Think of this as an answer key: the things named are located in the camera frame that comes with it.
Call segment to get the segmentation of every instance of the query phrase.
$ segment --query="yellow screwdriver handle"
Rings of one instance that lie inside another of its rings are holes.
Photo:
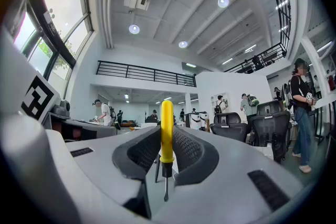
[[[161,106],[161,158],[162,163],[172,163],[173,157],[173,103],[163,101]]]

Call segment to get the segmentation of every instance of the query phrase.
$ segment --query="fluorescent light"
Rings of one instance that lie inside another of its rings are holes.
[[[128,30],[132,34],[138,34],[140,32],[140,28],[137,25],[130,25],[130,27],[128,28]]]
[[[218,5],[219,5],[219,7],[221,7],[221,8],[225,8],[225,7],[227,7],[227,5],[229,4],[229,0],[218,0]]]
[[[233,58],[228,59],[227,61],[223,62],[222,64],[225,65],[226,63],[228,63],[228,62],[230,62],[230,61],[232,61],[232,60],[233,60]]]
[[[251,49],[253,49],[253,48],[256,47],[256,46],[257,46],[257,44],[254,44],[252,47],[249,47],[248,49],[246,49],[245,52],[250,51]]]
[[[279,30],[279,32],[285,30],[287,27],[288,25],[284,26],[282,29]]]
[[[282,6],[285,6],[288,3],[288,0],[285,0],[284,2],[282,2],[280,5],[276,6],[275,9],[279,9]]]
[[[180,48],[185,48],[186,46],[188,46],[188,42],[187,41],[181,41],[180,43],[179,43],[179,47]]]
[[[331,43],[332,43],[332,41],[331,41],[331,42],[328,42],[328,43],[325,44],[322,48],[319,48],[319,49],[317,50],[317,52],[320,52],[320,51],[324,50],[324,49],[327,48]]]

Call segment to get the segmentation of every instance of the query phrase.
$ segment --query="screwdriver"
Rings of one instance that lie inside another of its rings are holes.
[[[161,106],[161,157],[162,176],[165,177],[164,201],[168,201],[168,178],[173,174],[173,103],[163,101]]]

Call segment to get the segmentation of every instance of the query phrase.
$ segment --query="tree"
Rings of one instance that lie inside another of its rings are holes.
[[[73,57],[75,57],[75,52],[73,50],[71,50],[72,48],[72,44],[70,43],[69,40],[67,40],[67,42],[65,42],[65,46],[67,47],[67,49],[69,50],[69,52],[71,53],[71,55]],[[49,48],[49,46],[44,42],[44,40],[41,38],[38,42],[38,47],[48,56],[48,58],[51,58],[53,53],[51,51],[51,49]],[[56,63],[54,65],[54,67],[52,68],[53,71],[57,70],[59,67],[62,67],[64,70],[67,69],[68,64],[63,60],[62,57],[58,57],[56,60]]]

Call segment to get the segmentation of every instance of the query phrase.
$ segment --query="white sneaker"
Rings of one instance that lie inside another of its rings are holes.
[[[300,165],[299,169],[301,171],[303,171],[304,173],[310,173],[311,172],[311,168],[309,165]]]
[[[292,153],[292,156],[293,156],[293,157],[301,158],[301,153],[299,153],[299,154],[295,154],[295,153],[293,152],[293,153]]]

